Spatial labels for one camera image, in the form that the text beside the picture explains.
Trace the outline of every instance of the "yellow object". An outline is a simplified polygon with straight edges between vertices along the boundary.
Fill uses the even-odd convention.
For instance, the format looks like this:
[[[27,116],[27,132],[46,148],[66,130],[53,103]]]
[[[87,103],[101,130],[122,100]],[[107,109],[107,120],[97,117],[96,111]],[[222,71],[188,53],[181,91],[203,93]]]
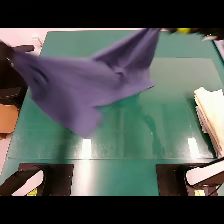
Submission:
[[[191,32],[191,28],[177,28],[177,31],[179,33],[184,33],[184,34],[188,34]]]
[[[27,196],[37,196],[37,188],[33,189]]]
[[[195,190],[194,191],[195,196],[205,196],[205,191],[203,190]]]

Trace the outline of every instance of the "stack of white towels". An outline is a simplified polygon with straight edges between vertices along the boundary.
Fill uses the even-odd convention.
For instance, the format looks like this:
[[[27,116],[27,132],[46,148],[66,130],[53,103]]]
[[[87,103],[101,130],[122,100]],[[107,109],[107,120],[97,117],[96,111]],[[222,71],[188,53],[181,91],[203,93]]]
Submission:
[[[194,91],[196,110],[204,133],[208,133],[218,158],[224,156],[224,96],[222,90]]]

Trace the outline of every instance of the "table surface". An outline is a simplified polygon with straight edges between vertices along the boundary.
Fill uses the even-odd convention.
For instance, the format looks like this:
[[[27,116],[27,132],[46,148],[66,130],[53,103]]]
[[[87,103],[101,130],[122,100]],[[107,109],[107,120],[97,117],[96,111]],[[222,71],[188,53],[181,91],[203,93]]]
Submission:
[[[41,56],[88,57],[133,32],[50,32]],[[104,120],[91,140],[52,121],[28,91],[0,182],[21,162],[74,163],[72,195],[158,195],[156,164],[211,161],[193,91],[223,87],[213,42],[161,33],[150,70],[155,87],[101,108]]]

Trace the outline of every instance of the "purple-blue fabric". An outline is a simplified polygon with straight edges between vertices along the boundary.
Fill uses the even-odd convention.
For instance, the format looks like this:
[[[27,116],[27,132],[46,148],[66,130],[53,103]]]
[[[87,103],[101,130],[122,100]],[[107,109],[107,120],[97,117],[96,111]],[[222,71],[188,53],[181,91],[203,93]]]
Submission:
[[[47,115],[88,137],[102,118],[98,106],[153,86],[149,66],[159,31],[141,29],[86,59],[39,57],[16,51],[12,62],[29,85],[32,99]]]

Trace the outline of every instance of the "towel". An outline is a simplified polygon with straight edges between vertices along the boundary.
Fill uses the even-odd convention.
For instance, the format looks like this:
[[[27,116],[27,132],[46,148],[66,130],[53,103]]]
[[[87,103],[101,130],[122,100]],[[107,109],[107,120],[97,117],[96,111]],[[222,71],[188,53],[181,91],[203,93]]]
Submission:
[[[202,131],[208,133],[218,158],[224,156],[224,96],[222,90],[195,90],[196,111]]]
[[[97,107],[154,85],[149,66],[159,32],[141,29],[90,58],[38,57],[15,50],[11,61],[48,116],[88,137],[102,118]]]

